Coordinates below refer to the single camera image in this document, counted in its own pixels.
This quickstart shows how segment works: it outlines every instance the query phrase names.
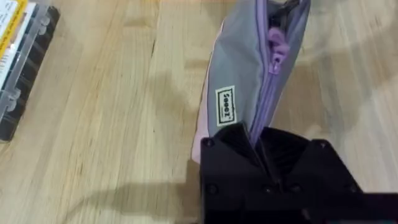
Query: wood grain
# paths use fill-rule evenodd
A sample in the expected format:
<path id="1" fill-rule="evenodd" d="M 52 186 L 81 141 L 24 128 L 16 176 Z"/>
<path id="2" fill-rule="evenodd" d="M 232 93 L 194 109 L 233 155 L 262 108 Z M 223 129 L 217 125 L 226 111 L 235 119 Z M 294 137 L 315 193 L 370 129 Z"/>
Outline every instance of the wood grain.
<path id="1" fill-rule="evenodd" d="M 189 223 L 201 88 L 226 1 L 53 0 L 62 12 L 14 140 L 0 223 Z M 327 138 L 398 190 L 396 0 L 313 0 L 274 126 Z"/>

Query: pink fabric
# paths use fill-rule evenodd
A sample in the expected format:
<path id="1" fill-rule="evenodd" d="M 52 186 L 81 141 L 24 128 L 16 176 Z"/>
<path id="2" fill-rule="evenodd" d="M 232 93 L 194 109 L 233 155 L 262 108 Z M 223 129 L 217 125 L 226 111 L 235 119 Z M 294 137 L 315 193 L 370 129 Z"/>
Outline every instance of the pink fabric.
<path id="1" fill-rule="evenodd" d="M 221 25 L 221 29 L 218 32 L 217 38 L 220 36 L 221 31 L 223 30 L 224 22 Z M 199 115 L 198 115 L 198 123 L 197 123 L 197 132 L 195 137 L 193 138 L 192 144 L 192 160 L 197 163 L 200 163 L 200 141 L 203 138 L 209 137 L 209 129 L 208 129 L 208 119 L 207 119 L 207 92 L 208 92 L 208 82 L 209 82 L 209 69 L 210 63 L 207 68 L 205 85 L 203 86 L 203 91 L 201 95 L 201 102 L 199 107 Z"/>

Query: purple zipper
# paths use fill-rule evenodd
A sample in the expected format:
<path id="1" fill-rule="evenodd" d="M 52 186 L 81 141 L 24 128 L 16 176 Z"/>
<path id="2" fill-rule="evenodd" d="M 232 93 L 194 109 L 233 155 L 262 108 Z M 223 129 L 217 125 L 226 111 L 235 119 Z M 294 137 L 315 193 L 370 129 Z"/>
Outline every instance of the purple zipper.
<path id="1" fill-rule="evenodd" d="M 268 30 L 267 1 L 256 0 L 257 32 L 259 34 L 260 55 L 263 61 L 263 80 L 261 84 L 256 114 L 250 133 L 250 143 L 255 146 L 270 114 L 270 100 L 274 95 L 275 81 L 280 73 L 282 62 L 289 52 L 285 34 L 278 28 Z"/>

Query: label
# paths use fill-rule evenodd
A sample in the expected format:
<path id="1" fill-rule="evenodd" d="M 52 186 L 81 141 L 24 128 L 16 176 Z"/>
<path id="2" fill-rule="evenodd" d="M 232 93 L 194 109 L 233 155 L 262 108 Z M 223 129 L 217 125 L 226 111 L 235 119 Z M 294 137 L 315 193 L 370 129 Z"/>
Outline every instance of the label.
<path id="1" fill-rule="evenodd" d="M 3 0 L 0 3 L 0 56 L 3 56 L 24 15 L 27 0 Z"/>
<path id="2" fill-rule="evenodd" d="M 6 47 L 4 49 L 0 49 L 0 53 L 2 53 L 2 57 L 0 59 L 0 87 L 3 86 L 4 81 L 7 78 L 8 71 L 11 68 L 12 61 L 14 60 L 18 47 L 24 37 L 25 30 L 29 24 L 30 18 L 32 17 L 36 3 L 28 3 L 24 7 L 18 22 L 13 23 L 12 20 L 7 21 L 7 18 L 10 18 L 10 15 L 12 15 L 10 10 L 15 8 L 17 12 L 19 5 L 19 1 L 5 1 L 5 3 L 3 3 L 3 8 L 0 8 L 0 31 L 5 31 L 1 39 L 2 43 L 5 41 L 5 36 L 12 34 L 9 37 L 6 37 L 6 39 L 8 39 Z M 10 30 L 7 24 L 13 24 L 12 32 L 9 32 Z"/>
<path id="3" fill-rule="evenodd" d="M 236 123 L 235 86 L 216 90 L 217 126 Z"/>

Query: pencil case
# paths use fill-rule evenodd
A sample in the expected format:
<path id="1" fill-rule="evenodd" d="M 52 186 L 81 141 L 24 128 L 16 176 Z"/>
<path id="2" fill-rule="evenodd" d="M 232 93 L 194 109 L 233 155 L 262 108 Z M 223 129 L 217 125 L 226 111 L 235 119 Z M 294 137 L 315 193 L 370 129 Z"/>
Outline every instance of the pencil case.
<path id="1" fill-rule="evenodd" d="M 310 0 L 238 0 L 225 18 L 203 87 L 192 159 L 200 141 L 242 123 L 252 147 L 269 126 L 302 45 Z"/>
<path id="2" fill-rule="evenodd" d="M 5 0 L 0 17 L 0 141 L 8 142 L 25 111 L 60 14 L 45 4 Z"/>

